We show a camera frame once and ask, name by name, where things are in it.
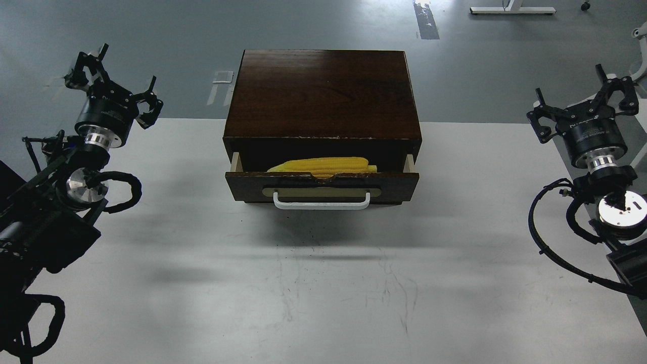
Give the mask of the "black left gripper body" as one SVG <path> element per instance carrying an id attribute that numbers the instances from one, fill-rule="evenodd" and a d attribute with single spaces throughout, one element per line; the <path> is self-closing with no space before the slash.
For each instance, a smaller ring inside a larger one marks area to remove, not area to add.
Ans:
<path id="1" fill-rule="evenodd" d="M 87 101 L 75 124 L 75 132 L 86 135 L 90 127 L 108 129 L 116 137 L 112 148 L 126 144 L 139 109 L 134 95 L 117 83 L 95 83 L 88 88 Z"/>

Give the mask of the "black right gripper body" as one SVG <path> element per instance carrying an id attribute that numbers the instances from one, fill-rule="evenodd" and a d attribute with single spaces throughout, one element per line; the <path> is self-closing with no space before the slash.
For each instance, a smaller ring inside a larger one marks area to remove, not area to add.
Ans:
<path id="1" fill-rule="evenodd" d="M 601 109 L 594 116 L 584 113 L 575 119 L 559 122 L 559 134 L 564 139 L 571 166 L 587 168 L 592 151 L 604 149 L 615 159 L 623 157 L 628 147 L 615 121 L 615 109 Z"/>

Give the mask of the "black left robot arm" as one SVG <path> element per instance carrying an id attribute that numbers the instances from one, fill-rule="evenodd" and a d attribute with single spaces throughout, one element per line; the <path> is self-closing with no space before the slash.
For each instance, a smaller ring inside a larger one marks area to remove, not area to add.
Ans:
<path id="1" fill-rule="evenodd" d="M 143 195 L 136 176 L 105 167 L 132 125 L 153 126 L 164 104 L 155 77 L 141 93 L 113 81 L 103 65 L 107 49 L 80 52 L 63 78 L 87 97 L 75 132 L 22 139 L 35 176 L 24 180 L 2 163 L 2 351 L 21 363 L 53 347 L 66 316 L 60 297 L 28 288 L 41 271 L 57 274 L 87 252 L 101 235 L 101 214 L 131 209 Z"/>

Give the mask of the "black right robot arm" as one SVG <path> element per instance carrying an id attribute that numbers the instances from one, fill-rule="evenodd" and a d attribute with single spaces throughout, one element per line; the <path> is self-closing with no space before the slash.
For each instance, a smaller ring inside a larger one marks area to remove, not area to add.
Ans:
<path id="1" fill-rule="evenodd" d="M 634 168 L 618 163 L 628 152 L 628 145 L 616 121 L 619 116 L 637 115 L 638 97 L 630 76 L 609 77 L 601 64 L 595 69 L 602 83 L 600 90 L 592 98 L 566 108 L 547 105 L 541 90 L 536 89 L 537 105 L 527 118 L 539 142 L 546 144 L 554 137 L 562 138 L 571 165 L 587 173 L 573 180 L 555 180 L 541 189 L 529 209 L 529 232 L 540 254 L 560 267 L 590 283 L 644 300 L 645 194 L 631 190 L 637 179 Z M 610 249 L 606 258 L 618 282 L 575 267 L 541 238 L 535 209 L 541 198 L 555 189 L 572 200 L 566 222 L 573 233 Z"/>

